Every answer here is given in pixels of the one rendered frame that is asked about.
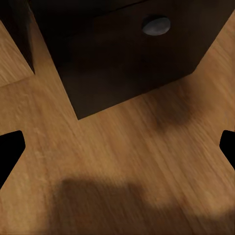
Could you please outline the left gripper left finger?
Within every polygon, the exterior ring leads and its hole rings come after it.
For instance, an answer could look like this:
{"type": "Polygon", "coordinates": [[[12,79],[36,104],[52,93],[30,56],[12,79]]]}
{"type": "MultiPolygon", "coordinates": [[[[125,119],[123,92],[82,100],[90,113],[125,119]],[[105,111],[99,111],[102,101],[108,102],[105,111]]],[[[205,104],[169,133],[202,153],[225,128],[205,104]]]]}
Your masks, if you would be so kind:
{"type": "Polygon", "coordinates": [[[0,189],[24,149],[24,136],[20,130],[0,136],[0,189]]]}

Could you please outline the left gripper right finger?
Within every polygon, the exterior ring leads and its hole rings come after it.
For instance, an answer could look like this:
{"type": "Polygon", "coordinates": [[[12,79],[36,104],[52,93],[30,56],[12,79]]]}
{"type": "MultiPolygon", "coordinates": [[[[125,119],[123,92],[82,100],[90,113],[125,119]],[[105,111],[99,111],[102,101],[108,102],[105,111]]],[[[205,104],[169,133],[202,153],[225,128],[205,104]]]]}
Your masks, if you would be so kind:
{"type": "Polygon", "coordinates": [[[219,147],[235,169],[235,132],[224,130],[219,147]]]}

